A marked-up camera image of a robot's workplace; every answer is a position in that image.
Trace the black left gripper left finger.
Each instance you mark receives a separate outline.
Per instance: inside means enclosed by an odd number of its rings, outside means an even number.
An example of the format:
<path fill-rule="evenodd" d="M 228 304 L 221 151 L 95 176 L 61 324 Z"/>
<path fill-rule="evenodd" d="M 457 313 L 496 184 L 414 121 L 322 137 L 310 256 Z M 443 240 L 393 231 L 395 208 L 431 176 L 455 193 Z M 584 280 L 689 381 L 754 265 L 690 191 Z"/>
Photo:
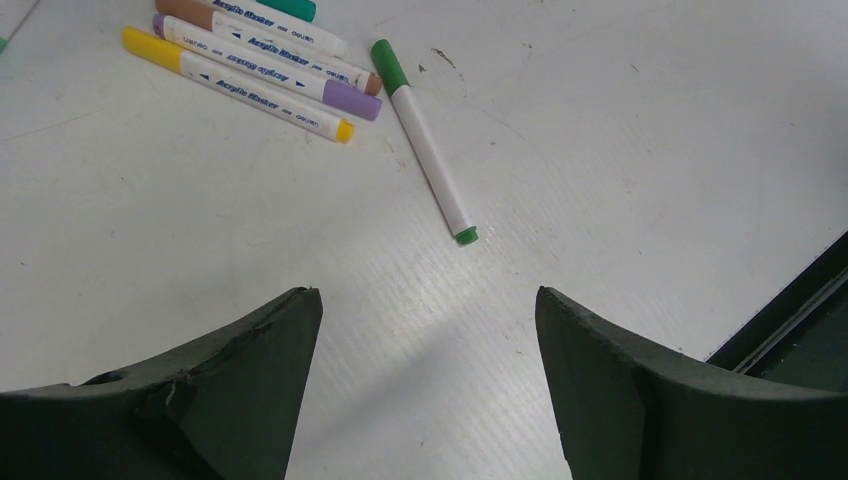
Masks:
<path fill-rule="evenodd" d="M 315 288 L 82 384 L 1 396 L 5 479 L 282 479 L 322 322 Z"/>

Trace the white marker teal cap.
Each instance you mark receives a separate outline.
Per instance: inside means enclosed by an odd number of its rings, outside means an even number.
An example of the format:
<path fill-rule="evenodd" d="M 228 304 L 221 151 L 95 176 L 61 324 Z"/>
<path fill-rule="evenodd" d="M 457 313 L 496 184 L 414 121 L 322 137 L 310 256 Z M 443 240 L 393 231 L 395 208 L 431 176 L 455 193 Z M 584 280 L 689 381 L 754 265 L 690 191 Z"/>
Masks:
<path fill-rule="evenodd" d="M 348 44 L 337 35 L 256 1 L 214 0 L 205 4 L 248 25 L 331 56 L 344 58 L 348 53 Z"/>

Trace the white marker green cap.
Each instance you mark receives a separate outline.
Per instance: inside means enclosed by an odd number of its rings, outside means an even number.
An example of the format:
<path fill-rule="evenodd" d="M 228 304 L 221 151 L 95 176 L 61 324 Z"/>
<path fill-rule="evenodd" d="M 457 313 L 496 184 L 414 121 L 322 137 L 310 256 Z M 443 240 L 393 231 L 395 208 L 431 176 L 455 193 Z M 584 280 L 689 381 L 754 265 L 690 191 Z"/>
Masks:
<path fill-rule="evenodd" d="M 461 246 L 474 243 L 479 238 L 477 226 L 466 211 L 460 189 L 425 121 L 415 90 L 392 45 L 387 39 L 377 40 L 370 49 L 370 55 L 451 236 Z"/>

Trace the white marker brown cap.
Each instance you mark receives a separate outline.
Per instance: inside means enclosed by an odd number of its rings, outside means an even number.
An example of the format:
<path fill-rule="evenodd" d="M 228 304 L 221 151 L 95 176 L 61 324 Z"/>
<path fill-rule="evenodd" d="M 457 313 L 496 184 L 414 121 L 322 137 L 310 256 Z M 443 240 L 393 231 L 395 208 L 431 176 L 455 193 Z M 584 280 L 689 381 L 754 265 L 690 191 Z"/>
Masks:
<path fill-rule="evenodd" d="M 248 25 L 245 21 L 212 8 L 205 1 L 157 1 L 155 8 L 161 14 L 175 16 L 227 40 L 340 81 L 365 94 L 376 96 L 383 87 L 382 79 L 368 69 Z"/>

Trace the white marker purple cap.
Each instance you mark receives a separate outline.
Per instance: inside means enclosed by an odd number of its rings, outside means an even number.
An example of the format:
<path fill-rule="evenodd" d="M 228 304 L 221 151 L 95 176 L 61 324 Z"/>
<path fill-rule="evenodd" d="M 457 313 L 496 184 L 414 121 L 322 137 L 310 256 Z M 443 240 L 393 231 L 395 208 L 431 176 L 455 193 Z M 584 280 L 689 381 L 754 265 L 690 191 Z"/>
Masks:
<path fill-rule="evenodd" d="M 175 16 L 156 14 L 153 30 L 161 38 L 194 53 L 357 117 L 373 121 L 381 111 L 382 101 L 375 96 L 227 40 Z"/>

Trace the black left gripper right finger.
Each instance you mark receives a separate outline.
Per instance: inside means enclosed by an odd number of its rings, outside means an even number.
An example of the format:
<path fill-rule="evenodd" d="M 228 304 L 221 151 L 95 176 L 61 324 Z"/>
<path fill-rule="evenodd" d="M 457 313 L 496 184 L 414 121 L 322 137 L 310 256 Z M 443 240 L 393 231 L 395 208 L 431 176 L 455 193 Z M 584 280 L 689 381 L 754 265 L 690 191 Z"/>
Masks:
<path fill-rule="evenodd" d="M 575 479 L 843 479 L 847 397 L 734 373 L 543 287 L 535 322 Z"/>

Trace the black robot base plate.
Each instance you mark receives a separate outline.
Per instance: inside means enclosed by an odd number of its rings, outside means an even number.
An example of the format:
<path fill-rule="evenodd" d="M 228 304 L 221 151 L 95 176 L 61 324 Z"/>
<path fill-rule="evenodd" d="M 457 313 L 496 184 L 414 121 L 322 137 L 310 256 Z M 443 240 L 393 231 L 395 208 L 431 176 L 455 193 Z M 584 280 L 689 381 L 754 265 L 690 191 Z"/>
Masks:
<path fill-rule="evenodd" d="M 772 382 L 847 391 L 847 236 L 842 235 L 707 360 Z"/>

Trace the white marker yellow caps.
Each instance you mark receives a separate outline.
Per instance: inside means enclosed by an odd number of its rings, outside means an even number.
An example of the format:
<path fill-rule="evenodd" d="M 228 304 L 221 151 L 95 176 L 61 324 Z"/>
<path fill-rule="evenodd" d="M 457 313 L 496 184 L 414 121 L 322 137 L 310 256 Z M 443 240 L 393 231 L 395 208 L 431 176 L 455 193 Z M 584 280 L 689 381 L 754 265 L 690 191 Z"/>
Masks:
<path fill-rule="evenodd" d="M 355 127 L 350 121 L 242 72 L 134 27 L 124 28 L 121 39 L 133 55 L 309 132 L 342 144 L 353 138 Z"/>

